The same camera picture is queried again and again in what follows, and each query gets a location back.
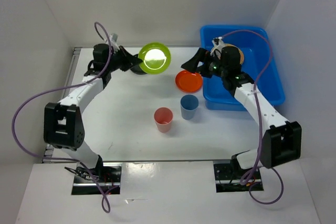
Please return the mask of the black round plate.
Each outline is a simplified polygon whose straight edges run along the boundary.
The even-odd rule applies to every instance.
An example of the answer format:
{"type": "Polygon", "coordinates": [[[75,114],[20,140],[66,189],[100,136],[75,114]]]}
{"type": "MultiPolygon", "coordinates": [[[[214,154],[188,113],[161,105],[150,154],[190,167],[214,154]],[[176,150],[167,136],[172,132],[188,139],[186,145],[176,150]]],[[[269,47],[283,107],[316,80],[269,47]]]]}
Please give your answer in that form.
{"type": "Polygon", "coordinates": [[[133,64],[133,66],[131,67],[131,71],[137,75],[145,75],[146,72],[144,72],[141,67],[140,67],[140,64],[143,62],[143,60],[141,59],[138,59],[135,61],[135,64],[133,64]]]}

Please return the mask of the green round plate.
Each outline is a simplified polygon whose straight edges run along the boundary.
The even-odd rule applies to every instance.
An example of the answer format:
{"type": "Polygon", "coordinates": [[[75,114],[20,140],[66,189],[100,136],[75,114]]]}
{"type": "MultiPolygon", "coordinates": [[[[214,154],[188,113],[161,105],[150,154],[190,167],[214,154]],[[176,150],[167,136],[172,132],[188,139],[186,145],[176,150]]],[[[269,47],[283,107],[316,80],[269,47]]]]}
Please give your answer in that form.
{"type": "Polygon", "coordinates": [[[138,58],[142,60],[139,67],[147,74],[161,74],[171,63],[171,53],[160,42],[151,42],[141,48],[138,58]]]}

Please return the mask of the brown woven bamboo plate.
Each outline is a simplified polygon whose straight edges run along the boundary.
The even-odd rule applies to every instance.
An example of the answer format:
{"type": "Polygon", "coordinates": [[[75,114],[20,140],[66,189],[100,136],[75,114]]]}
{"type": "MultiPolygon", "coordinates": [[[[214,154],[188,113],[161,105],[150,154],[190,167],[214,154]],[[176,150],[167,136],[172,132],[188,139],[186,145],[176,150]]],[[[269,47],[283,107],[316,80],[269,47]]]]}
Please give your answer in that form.
{"type": "Polygon", "coordinates": [[[224,47],[234,47],[237,48],[240,54],[240,64],[242,65],[244,63],[244,53],[241,51],[241,49],[239,49],[238,47],[236,47],[235,45],[232,44],[224,44],[224,47]]]}

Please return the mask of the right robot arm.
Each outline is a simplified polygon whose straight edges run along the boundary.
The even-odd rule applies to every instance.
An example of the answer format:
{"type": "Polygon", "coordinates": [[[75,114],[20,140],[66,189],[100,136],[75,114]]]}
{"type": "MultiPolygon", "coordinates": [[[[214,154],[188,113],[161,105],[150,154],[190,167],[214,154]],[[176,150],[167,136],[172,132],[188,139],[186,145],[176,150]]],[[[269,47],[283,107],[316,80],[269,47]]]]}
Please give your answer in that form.
{"type": "Polygon", "coordinates": [[[242,71],[240,52],[234,46],[220,50],[220,56],[204,48],[181,65],[190,73],[202,77],[219,77],[223,87],[234,97],[259,126],[259,144],[254,150],[232,157],[230,172],[235,178],[243,178],[259,166],[274,168],[297,160],[301,156],[301,125],[290,122],[268,102],[257,87],[257,82],[242,71]]]}

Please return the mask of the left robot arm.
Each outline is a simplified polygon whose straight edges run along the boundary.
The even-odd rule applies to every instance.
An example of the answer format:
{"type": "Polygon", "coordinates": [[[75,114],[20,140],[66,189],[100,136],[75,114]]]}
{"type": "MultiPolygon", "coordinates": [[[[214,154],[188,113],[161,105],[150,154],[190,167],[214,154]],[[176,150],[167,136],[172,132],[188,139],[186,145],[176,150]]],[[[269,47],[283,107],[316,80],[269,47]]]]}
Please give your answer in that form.
{"type": "Polygon", "coordinates": [[[80,87],[76,87],[57,103],[48,103],[44,110],[44,141],[61,149],[71,159],[87,167],[86,176],[98,182],[109,175],[100,155],[85,142],[82,113],[111,80],[112,72],[128,71],[143,61],[124,47],[97,44],[80,87]]]}

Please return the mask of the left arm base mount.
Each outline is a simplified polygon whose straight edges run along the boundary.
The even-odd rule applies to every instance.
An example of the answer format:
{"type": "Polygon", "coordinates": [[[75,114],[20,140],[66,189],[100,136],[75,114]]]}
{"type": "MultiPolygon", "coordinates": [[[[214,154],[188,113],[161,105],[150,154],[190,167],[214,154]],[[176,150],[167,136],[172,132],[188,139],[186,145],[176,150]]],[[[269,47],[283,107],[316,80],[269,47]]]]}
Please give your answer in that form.
{"type": "MultiPolygon", "coordinates": [[[[89,173],[81,166],[77,166],[75,169],[65,167],[65,170],[74,174],[74,181],[72,186],[72,195],[99,195],[100,191],[97,185],[90,177],[89,173]]],[[[98,174],[92,171],[95,179],[98,181],[100,187],[104,193],[108,195],[118,195],[120,193],[121,186],[121,163],[105,163],[104,174],[98,176],[98,174]]]]}

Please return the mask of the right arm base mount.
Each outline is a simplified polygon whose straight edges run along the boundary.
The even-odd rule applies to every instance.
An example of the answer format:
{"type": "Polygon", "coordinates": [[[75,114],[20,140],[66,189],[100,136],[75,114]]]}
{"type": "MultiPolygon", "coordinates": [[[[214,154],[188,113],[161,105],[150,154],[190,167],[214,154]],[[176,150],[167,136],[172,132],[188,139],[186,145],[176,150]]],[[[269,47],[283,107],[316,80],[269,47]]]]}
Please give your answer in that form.
{"type": "Polygon", "coordinates": [[[241,177],[247,169],[241,169],[229,159],[214,161],[214,177],[217,193],[235,193],[249,191],[263,191],[260,171],[256,171],[246,185],[240,184],[241,177]]]}

